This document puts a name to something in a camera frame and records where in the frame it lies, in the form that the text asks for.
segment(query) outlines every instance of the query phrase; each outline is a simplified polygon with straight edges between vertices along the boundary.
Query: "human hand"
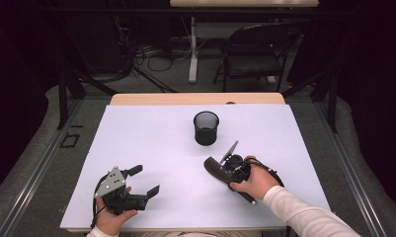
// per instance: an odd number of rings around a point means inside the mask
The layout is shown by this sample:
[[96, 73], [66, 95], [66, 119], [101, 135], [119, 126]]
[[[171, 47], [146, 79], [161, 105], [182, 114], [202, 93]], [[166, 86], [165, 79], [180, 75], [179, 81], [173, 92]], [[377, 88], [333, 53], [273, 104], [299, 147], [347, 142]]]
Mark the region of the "human hand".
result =
[[107, 235], [118, 235], [123, 224], [138, 213], [137, 210], [133, 209], [120, 215], [115, 215], [105, 207], [105, 202], [101, 197], [96, 199], [96, 206], [98, 211], [103, 208], [97, 215], [96, 227]]
[[[245, 160], [255, 160], [255, 156], [247, 156]], [[263, 199], [268, 190], [274, 186], [278, 186], [278, 181], [264, 168], [258, 165], [250, 165], [251, 173], [247, 182], [241, 184], [232, 182], [231, 188], [237, 192], [244, 192], [250, 196]]]

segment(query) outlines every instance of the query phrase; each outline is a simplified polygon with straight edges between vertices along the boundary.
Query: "white table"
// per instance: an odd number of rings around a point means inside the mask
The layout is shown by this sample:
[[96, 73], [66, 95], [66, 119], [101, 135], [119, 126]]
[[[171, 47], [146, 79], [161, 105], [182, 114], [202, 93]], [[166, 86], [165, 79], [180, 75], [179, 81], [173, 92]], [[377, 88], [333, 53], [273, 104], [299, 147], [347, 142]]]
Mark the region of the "white table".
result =
[[[217, 140], [207, 147], [194, 139], [193, 118], [201, 111], [220, 118]], [[235, 154], [256, 155], [277, 170], [291, 192], [330, 209], [290, 107], [279, 93], [116, 95], [60, 227], [88, 232], [99, 179], [114, 166], [143, 165], [141, 173], [126, 179], [132, 193], [144, 195], [156, 185], [160, 193], [121, 231], [282, 229], [284, 223], [262, 202], [250, 205], [204, 169], [207, 157], [220, 160], [235, 140]]]
[[[172, 7], [181, 8], [306, 8], [317, 7], [318, 0], [171, 0]], [[198, 51], [197, 38], [228, 38], [240, 27], [249, 24], [202, 24], [198, 31], [196, 18], [192, 17], [191, 38], [192, 38], [192, 59], [189, 72], [189, 82], [196, 83], [198, 73]]]

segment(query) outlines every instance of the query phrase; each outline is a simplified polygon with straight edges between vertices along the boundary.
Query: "white sleeve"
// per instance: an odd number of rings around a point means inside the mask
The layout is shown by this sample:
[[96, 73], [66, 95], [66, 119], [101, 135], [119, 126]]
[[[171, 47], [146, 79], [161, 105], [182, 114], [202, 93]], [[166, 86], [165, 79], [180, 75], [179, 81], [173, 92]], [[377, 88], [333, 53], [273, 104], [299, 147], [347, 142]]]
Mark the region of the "white sleeve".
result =
[[118, 235], [107, 235], [95, 226], [87, 237], [118, 237]]
[[312, 206], [283, 187], [268, 190], [263, 202], [301, 237], [359, 236], [331, 211]]

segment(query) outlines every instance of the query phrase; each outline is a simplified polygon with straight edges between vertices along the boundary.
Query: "chair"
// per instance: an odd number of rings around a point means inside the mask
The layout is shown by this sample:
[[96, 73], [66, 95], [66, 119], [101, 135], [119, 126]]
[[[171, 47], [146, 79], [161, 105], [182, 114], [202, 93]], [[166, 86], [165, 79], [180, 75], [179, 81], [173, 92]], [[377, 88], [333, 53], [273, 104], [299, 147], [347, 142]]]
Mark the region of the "chair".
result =
[[213, 83], [223, 66], [223, 92], [228, 78], [265, 77], [268, 82], [268, 76], [277, 76], [278, 91], [288, 51], [300, 35], [301, 30], [293, 23], [257, 24], [237, 30], [222, 50]]

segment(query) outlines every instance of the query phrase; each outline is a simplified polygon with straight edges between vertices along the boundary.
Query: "dark background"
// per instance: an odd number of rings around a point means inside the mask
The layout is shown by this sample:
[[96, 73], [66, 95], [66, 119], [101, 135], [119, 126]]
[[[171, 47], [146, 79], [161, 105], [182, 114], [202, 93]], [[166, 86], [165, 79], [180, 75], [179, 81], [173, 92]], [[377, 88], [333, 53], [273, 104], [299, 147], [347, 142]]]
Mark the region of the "dark background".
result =
[[[320, 7], [353, 9], [367, 2], [322, 0]], [[132, 3], [144, 8], [169, 7], [168, 0]], [[352, 107], [362, 155], [396, 201], [396, 1], [372, 0], [370, 4], [358, 21], [314, 20], [288, 81], [302, 83], [337, 65], [338, 94]], [[89, 73], [115, 73], [126, 66], [112, 19], [101, 17], [80, 24], [78, 18], [65, 19], [65, 28], [54, 18], [40, 21], [25, 1], [0, 1], [0, 185], [39, 128], [47, 110], [44, 93], [57, 84], [63, 61]], [[147, 31], [154, 21], [160, 22], [161, 32]], [[143, 24], [137, 25], [138, 35], [163, 48], [170, 48], [167, 34], [175, 35], [183, 27], [167, 17], [139, 18], [136, 23]], [[87, 64], [86, 54], [97, 60]]]

